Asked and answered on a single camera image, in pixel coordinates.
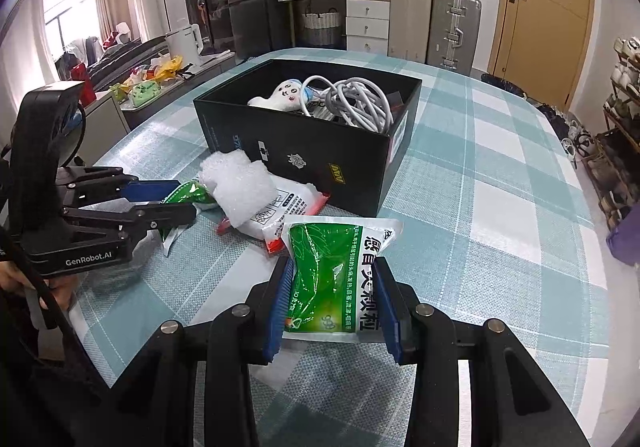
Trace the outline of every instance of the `purple bag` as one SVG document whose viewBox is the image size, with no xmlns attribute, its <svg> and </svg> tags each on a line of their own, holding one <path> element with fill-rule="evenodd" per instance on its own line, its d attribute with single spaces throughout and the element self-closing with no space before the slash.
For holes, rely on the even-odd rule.
<svg viewBox="0 0 640 447">
<path fill-rule="evenodd" d="M 640 204 L 634 205 L 626 218 L 607 236 L 611 255 L 634 266 L 640 263 Z"/>
</svg>

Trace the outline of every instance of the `screw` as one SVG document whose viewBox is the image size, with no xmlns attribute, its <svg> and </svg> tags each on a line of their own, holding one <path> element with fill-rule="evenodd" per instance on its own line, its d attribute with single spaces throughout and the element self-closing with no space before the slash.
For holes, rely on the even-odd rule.
<svg viewBox="0 0 640 447">
<path fill-rule="evenodd" d="M 487 326 L 489 326 L 489 329 L 495 333 L 502 333 L 504 331 L 504 322 L 500 319 L 489 319 Z"/>
<path fill-rule="evenodd" d="M 176 321 L 165 321 L 160 324 L 160 331 L 162 333 L 166 333 L 167 335 L 171 335 L 175 333 L 175 331 L 180 327 L 180 324 Z"/>
<path fill-rule="evenodd" d="M 233 308 L 231 308 L 231 313 L 236 317 L 246 317 L 249 315 L 251 308 L 246 304 L 236 304 Z"/>
<path fill-rule="evenodd" d="M 434 311 L 433 306 L 430 304 L 420 303 L 415 307 L 415 312 L 423 317 L 431 317 Z"/>
</svg>

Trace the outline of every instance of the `suitcase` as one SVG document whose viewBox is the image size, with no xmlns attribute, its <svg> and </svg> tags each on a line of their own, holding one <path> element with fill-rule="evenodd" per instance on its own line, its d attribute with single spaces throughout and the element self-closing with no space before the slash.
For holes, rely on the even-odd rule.
<svg viewBox="0 0 640 447">
<path fill-rule="evenodd" d="M 433 0 L 390 0 L 388 56 L 423 64 Z"/>
<path fill-rule="evenodd" d="M 481 11 L 478 0 L 433 0 L 427 64 L 468 77 L 476 54 Z"/>
</svg>

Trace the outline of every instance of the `black cardboard box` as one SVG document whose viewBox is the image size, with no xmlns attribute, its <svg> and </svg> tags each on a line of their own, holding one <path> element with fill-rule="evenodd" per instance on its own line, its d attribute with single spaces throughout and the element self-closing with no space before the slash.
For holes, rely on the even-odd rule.
<svg viewBox="0 0 640 447">
<path fill-rule="evenodd" d="M 303 82 L 311 75 L 332 82 L 366 78 L 387 95 L 399 93 L 403 104 L 389 134 L 246 105 L 254 96 L 267 98 L 284 80 Z M 331 195 L 330 204 L 375 217 L 411 142 L 421 86 L 417 78 L 368 68 L 273 59 L 207 91 L 193 104 L 212 152 L 242 148 L 275 175 L 313 183 Z M 322 83 L 316 87 L 324 88 Z"/>
</svg>

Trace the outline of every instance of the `blue gripper pad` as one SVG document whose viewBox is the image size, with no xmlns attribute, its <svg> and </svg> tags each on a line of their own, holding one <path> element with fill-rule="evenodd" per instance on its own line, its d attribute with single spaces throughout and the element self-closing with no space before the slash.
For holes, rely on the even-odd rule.
<svg viewBox="0 0 640 447">
<path fill-rule="evenodd" d="M 131 203 L 161 202 L 179 186 L 178 180 L 131 182 L 120 189 L 120 195 Z"/>
<path fill-rule="evenodd" d="M 282 332 L 284 331 L 284 320 L 289 310 L 289 297 L 293 284 L 294 269 L 295 264 L 293 260 L 288 258 L 280 282 L 278 283 L 278 290 L 275 300 L 273 301 L 273 306 L 271 307 L 271 312 L 269 313 L 269 320 L 266 327 L 266 339 L 264 347 L 262 348 L 262 354 L 268 362 L 273 360 L 273 357 L 280 350 L 280 344 L 282 343 Z"/>
<path fill-rule="evenodd" d="M 402 364 L 402 347 L 400 340 L 400 322 L 389 297 L 388 290 L 380 273 L 381 266 L 375 261 L 371 267 L 373 283 L 378 303 L 378 319 L 382 334 L 385 337 L 386 351 L 393 356 L 396 364 Z"/>
</svg>

